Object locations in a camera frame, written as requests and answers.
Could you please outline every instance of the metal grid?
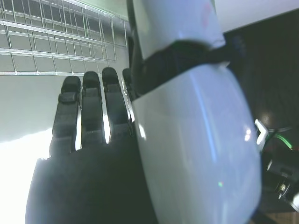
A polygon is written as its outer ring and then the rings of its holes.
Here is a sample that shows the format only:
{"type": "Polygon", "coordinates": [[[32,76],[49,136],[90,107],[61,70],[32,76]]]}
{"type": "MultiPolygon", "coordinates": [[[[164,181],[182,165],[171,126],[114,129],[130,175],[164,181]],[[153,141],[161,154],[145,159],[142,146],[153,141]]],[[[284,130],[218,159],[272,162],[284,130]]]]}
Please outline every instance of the metal grid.
{"type": "Polygon", "coordinates": [[[101,73],[126,21],[73,0],[0,0],[0,75],[101,73]]]}

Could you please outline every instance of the green light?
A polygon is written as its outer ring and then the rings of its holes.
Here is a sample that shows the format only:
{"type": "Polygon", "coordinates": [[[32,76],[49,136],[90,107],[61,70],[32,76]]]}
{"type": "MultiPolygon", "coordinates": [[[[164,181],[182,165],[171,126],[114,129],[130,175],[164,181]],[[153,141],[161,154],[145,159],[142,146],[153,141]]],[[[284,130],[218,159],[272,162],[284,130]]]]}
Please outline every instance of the green light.
{"type": "Polygon", "coordinates": [[[275,134],[274,137],[282,140],[289,147],[289,149],[293,148],[293,146],[290,144],[290,142],[287,139],[285,139],[284,137],[282,137],[280,134],[275,134]]]}

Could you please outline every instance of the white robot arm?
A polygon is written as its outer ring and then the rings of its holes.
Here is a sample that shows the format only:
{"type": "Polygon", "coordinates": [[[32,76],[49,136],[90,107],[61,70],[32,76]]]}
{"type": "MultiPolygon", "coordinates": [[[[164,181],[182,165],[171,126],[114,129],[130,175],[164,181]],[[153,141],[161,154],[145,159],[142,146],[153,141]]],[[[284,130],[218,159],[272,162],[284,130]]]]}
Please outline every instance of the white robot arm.
{"type": "Polygon", "coordinates": [[[261,194],[253,118],[209,0],[129,0],[135,126],[160,224],[244,224],[261,194]]]}

